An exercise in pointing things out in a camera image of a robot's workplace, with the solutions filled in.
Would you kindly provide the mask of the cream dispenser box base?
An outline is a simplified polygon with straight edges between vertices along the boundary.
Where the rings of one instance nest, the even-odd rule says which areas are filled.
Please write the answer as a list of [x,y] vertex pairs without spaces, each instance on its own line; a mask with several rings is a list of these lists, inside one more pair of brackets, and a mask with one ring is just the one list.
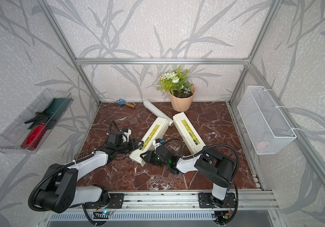
[[141,166],[144,166],[145,161],[140,157],[140,155],[147,151],[153,150],[153,141],[155,141],[156,139],[162,139],[168,127],[169,123],[166,119],[157,117],[142,139],[142,141],[144,142],[143,146],[139,149],[134,150],[129,155],[129,158],[137,162]]

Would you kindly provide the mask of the white plastic wrap roll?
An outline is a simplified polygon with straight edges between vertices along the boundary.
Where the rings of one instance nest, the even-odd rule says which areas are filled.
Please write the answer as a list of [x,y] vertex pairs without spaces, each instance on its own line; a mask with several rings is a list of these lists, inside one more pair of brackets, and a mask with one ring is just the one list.
[[168,121],[169,126],[173,126],[173,124],[174,124],[173,119],[171,119],[168,115],[166,115],[164,112],[162,112],[155,105],[153,105],[150,101],[145,100],[143,102],[143,104],[144,104],[144,107],[147,108],[150,112],[152,112],[155,116],[166,119]]

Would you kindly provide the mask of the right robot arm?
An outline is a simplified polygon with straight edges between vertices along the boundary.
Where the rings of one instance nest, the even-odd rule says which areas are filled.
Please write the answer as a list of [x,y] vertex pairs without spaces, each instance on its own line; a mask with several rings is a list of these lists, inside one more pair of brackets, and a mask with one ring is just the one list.
[[[180,142],[180,156],[174,156],[166,144],[171,141]],[[173,175],[198,171],[213,182],[210,204],[222,208],[226,204],[226,195],[238,172],[240,159],[238,152],[226,144],[204,146],[196,154],[183,155],[183,141],[173,138],[167,141],[153,141],[154,150],[143,152],[140,157],[146,163],[158,167],[167,167]]]

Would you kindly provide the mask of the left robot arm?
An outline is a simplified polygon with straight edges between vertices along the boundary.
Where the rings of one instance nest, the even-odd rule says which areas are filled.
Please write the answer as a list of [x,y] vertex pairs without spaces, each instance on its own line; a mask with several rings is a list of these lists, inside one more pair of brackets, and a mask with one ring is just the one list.
[[85,175],[112,162],[119,154],[128,154],[143,146],[143,141],[129,134],[109,134],[105,142],[90,155],[70,163],[52,164],[43,179],[35,186],[28,198],[33,211],[63,213],[68,208],[85,204],[109,203],[108,190],[102,186],[77,186]]

